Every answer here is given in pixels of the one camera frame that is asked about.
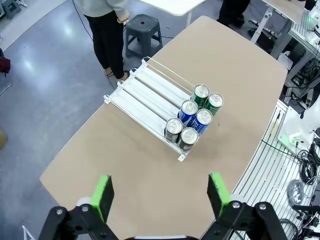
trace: gray shirt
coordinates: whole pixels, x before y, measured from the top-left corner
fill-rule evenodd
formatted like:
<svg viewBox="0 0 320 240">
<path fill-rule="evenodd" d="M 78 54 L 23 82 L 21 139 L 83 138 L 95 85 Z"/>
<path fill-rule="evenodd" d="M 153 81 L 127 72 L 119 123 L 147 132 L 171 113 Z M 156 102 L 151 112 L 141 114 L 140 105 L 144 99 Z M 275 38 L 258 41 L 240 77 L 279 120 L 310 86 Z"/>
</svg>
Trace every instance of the gray shirt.
<svg viewBox="0 0 320 240">
<path fill-rule="evenodd" d="M 75 0 L 82 13 L 89 17 L 101 17 L 113 10 L 118 18 L 126 13 L 127 0 Z"/>
</svg>

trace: white shelf organizer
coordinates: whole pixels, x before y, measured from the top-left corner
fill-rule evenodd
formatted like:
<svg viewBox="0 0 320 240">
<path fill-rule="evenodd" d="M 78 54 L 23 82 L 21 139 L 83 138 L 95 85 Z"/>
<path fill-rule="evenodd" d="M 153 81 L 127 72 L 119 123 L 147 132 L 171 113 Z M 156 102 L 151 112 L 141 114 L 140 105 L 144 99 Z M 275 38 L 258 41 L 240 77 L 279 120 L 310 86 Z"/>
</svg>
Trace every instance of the white shelf organizer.
<svg viewBox="0 0 320 240">
<path fill-rule="evenodd" d="M 182 79 L 184 86 L 189 90 L 143 59 L 142 65 L 135 72 L 130 71 L 130 77 L 127 80 L 118 82 L 116 90 L 111 95 L 104 96 L 104 102 L 117 106 L 178 152 L 180 154 L 178 160 L 182 162 L 188 152 L 183 152 L 177 144 L 167 141 L 164 131 L 167 120 L 177 117 L 181 104 L 190 99 L 192 94 L 190 90 L 195 86 L 162 64 L 149 57 L 148 59 Z"/>
</svg>

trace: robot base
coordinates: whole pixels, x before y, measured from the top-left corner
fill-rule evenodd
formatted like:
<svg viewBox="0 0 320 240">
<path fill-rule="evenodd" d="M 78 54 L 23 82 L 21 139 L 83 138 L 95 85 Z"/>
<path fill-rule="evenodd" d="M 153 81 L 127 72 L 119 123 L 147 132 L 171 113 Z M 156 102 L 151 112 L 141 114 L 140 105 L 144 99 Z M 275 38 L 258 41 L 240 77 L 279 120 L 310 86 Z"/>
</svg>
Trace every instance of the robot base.
<svg viewBox="0 0 320 240">
<path fill-rule="evenodd" d="M 297 118 L 297 116 L 298 113 L 292 107 L 289 106 L 287 108 L 287 111 L 282 121 L 282 126 L 280 127 L 280 131 L 277 136 L 279 142 L 281 142 L 294 155 L 296 155 L 301 150 L 309 151 L 310 145 L 314 140 L 314 134 L 304 134 L 303 136 L 297 134 L 297 136 L 295 137 L 289 137 L 286 131 L 288 128 L 288 122 L 290 122 L 294 118 Z"/>
</svg>

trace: plastic stool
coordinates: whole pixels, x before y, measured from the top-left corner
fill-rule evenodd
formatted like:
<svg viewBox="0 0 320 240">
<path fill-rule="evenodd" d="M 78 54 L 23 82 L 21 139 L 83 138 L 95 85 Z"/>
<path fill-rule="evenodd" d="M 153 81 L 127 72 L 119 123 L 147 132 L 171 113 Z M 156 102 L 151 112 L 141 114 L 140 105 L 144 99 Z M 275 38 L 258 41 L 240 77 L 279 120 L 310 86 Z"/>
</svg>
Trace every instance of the plastic stool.
<svg viewBox="0 0 320 240">
<path fill-rule="evenodd" d="M 14 16 L 21 11 L 21 8 L 15 0 L 6 0 L 2 2 L 3 10 L 8 19 L 13 19 Z"/>
<path fill-rule="evenodd" d="M 142 47 L 142 54 L 129 49 L 129 44 L 137 39 Z M 152 53 L 151 39 L 159 42 L 159 45 Z M 139 14 L 126 24 L 125 34 L 125 55 L 134 55 L 140 58 L 152 57 L 157 51 L 163 47 L 161 39 L 161 30 L 159 20 L 155 17 L 145 14 Z"/>
</svg>

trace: black pants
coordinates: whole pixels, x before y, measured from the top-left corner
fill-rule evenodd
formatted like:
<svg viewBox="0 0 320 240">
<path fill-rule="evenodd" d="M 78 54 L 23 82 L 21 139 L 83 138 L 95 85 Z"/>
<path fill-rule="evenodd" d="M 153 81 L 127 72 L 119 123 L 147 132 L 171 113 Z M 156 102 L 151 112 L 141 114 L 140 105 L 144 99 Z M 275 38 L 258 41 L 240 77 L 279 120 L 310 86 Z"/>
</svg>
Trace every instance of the black pants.
<svg viewBox="0 0 320 240">
<path fill-rule="evenodd" d="M 111 68 L 114 76 L 124 76 L 122 50 L 124 48 L 124 25 L 117 22 L 117 15 L 112 11 L 104 16 L 85 16 L 92 31 L 93 48 L 103 69 Z"/>
<path fill-rule="evenodd" d="M 244 13 L 249 3 L 250 0 L 223 0 L 217 21 L 228 26 Z"/>
</svg>

